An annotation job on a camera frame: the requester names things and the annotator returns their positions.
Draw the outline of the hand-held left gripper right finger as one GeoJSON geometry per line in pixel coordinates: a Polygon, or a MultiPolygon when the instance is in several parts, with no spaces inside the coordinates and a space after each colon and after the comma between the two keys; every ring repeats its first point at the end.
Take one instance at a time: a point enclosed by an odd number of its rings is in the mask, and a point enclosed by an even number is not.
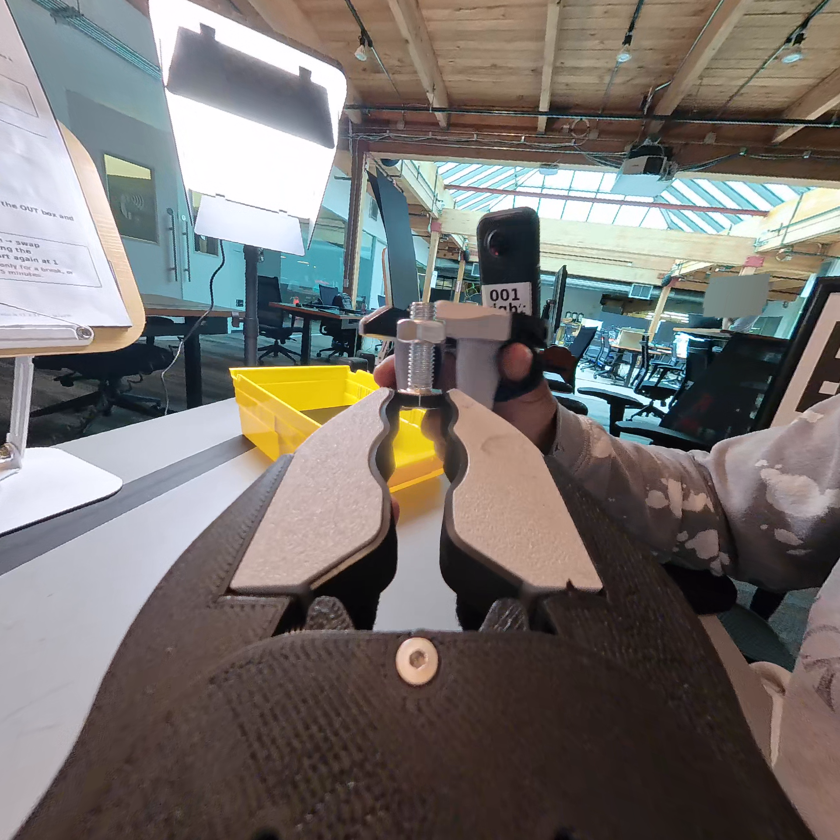
{"type": "Polygon", "coordinates": [[[537,446],[459,389],[446,407],[441,575],[458,623],[484,623],[498,601],[525,624],[604,613],[590,548],[537,446]]]}

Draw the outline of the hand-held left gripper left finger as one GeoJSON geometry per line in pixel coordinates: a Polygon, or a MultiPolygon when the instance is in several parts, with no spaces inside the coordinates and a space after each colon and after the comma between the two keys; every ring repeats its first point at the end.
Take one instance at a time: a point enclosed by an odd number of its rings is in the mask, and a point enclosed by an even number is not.
{"type": "Polygon", "coordinates": [[[290,595],[303,607],[340,600],[354,624],[373,624],[397,566],[386,485],[394,391],[380,388],[330,419],[291,457],[230,589],[290,595]]]}

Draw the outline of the silver hex bolt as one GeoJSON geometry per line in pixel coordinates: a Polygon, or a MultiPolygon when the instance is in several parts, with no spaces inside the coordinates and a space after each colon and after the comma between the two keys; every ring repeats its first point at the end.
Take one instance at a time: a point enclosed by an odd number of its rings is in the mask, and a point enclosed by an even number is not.
{"type": "MultiPolygon", "coordinates": [[[[438,320],[435,304],[428,301],[412,303],[409,319],[438,320]]],[[[395,390],[401,408],[429,408],[438,403],[441,390],[436,383],[436,353],[445,342],[401,342],[395,338],[395,390]]]]}

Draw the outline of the large yellow plastic bin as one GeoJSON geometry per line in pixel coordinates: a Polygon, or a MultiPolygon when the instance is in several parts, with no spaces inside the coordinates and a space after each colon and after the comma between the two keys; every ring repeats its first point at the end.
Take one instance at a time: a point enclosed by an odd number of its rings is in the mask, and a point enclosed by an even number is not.
{"type": "MultiPolygon", "coordinates": [[[[270,459],[292,454],[309,436],[296,411],[352,405],[376,390],[374,377],[348,365],[259,366],[229,371],[242,434],[270,459]]],[[[394,441],[395,471],[388,486],[402,490],[443,474],[433,443],[421,429],[424,411],[401,414],[394,441]]]]}

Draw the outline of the person's right forearm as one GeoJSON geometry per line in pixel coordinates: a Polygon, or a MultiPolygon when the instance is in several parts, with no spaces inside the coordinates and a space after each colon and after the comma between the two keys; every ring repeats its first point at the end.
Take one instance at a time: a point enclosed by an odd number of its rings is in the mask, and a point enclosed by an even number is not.
{"type": "Polygon", "coordinates": [[[838,400],[707,453],[627,442],[559,406],[550,456],[666,560],[810,589],[838,562],[838,400]]]}

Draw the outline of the person's right hand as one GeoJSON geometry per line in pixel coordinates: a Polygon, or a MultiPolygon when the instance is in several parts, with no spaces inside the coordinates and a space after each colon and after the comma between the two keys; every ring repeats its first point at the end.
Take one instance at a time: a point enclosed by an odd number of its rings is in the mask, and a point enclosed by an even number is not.
{"type": "MultiPolygon", "coordinates": [[[[527,379],[532,367],[533,355],[524,344],[512,343],[499,351],[497,357],[500,372],[500,384],[518,385],[527,379]]],[[[438,372],[438,386],[448,390],[456,386],[456,353],[444,352],[442,367],[438,372]]],[[[396,388],[394,356],[389,356],[373,372],[374,381],[379,387],[396,388]]],[[[557,434],[558,403],[544,380],[530,392],[507,402],[496,402],[495,414],[505,419],[510,425],[525,435],[543,455],[549,455],[557,434]]],[[[434,442],[436,454],[441,460],[445,457],[445,432],[437,410],[427,410],[423,418],[423,435],[434,442]]]]}

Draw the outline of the thin black monitor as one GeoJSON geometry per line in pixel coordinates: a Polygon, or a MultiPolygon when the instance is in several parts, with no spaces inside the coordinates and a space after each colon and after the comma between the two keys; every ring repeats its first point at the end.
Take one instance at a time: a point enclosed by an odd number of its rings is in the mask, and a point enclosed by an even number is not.
{"type": "Polygon", "coordinates": [[[546,310],[548,313],[545,319],[549,326],[549,342],[556,343],[557,333],[560,329],[563,318],[563,304],[566,284],[568,280],[568,270],[565,264],[557,270],[554,276],[553,294],[546,310]]]}

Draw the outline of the dark wooden desk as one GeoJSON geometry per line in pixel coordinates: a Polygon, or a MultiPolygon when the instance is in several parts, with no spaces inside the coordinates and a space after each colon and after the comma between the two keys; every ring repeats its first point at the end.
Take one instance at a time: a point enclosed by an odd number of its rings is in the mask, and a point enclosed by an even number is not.
{"type": "Polygon", "coordinates": [[[302,335],[301,335],[301,364],[308,365],[311,362],[312,350],[312,323],[315,321],[332,321],[339,324],[342,329],[353,327],[355,331],[358,330],[358,324],[361,321],[361,314],[357,311],[345,310],[329,310],[324,308],[299,307],[289,305],[277,301],[269,304],[269,307],[276,310],[287,312],[291,315],[292,320],[302,320],[302,335]]]}
{"type": "Polygon", "coordinates": [[[242,326],[245,311],[237,308],[211,307],[209,303],[185,301],[160,295],[141,295],[145,327],[141,337],[148,346],[157,339],[183,342],[185,404],[188,409],[203,404],[201,337],[225,335],[230,326],[242,326]]]}

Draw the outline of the black bin divider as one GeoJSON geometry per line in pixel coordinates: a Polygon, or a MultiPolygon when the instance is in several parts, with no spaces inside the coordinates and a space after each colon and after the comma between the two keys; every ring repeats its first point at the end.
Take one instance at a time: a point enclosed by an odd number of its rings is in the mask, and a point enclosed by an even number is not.
{"type": "Polygon", "coordinates": [[[309,409],[307,411],[296,411],[295,419],[299,428],[303,429],[306,436],[313,434],[314,431],[325,425],[328,421],[336,416],[346,413],[357,407],[357,405],[342,405],[342,406],[326,406],[320,408],[309,409]]]}

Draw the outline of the grey ceiling box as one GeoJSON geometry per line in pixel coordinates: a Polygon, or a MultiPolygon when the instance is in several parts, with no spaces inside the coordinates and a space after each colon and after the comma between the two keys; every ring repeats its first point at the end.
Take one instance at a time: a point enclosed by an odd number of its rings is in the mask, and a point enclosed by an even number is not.
{"type": "Polygon", "coordinates": [[[642,143],[627,153],[617,170],[610,194],[654,198],[671,186],[677,171],[671,147],[642,143]]]}

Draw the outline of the white diffuser panel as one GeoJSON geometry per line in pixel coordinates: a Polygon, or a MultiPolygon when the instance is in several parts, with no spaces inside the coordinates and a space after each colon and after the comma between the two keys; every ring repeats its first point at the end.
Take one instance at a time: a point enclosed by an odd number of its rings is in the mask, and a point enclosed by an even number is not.
{"type": "Polygon", "coordinates": [[[298,217],[248,205],[220,195],[202,195],[194,222],[196,235],[286,253],[305,254],[298,217]]]}

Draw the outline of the black mesh office chair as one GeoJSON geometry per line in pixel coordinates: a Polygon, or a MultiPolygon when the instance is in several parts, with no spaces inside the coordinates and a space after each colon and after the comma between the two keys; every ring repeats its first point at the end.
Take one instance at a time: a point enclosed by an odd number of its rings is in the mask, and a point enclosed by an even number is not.
{"type": "Polygon", "coordinates": [[[720,441],[752,432],[789,349],[787,339],[734,333],[657,425],[617,421],[611,434],[651,445],[708,452],[720,441]]]}

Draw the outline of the black light flag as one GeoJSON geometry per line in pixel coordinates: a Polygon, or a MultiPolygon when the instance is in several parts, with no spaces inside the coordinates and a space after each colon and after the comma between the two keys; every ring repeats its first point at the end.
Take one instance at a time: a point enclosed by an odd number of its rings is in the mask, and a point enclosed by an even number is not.
{"type": "Polygon", "coordinates": [[[212,109],[334,149],[329,95],[310,69],[291,73],[217,41],[215,29],[179,27],[167,90],[212,109]]]}

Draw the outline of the black white marker board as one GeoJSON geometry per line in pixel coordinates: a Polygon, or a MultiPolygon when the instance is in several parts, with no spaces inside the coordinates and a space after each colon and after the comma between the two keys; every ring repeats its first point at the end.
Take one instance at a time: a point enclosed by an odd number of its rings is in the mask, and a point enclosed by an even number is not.
{"type": "Polygon", "coordinates": [[[766,427],[787,425],[839,393],[839,278],[815,281],[766,406],[766,427]]]}

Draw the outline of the printed instruction sheet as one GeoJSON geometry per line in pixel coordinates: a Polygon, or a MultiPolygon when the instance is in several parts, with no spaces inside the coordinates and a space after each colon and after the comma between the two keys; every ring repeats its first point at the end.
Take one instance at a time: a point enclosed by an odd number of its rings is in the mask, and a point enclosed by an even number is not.
{"type": "Polygon", "coordinates": [[[1,12],[1,321],[130,316],[14,17],[1,12]]]}

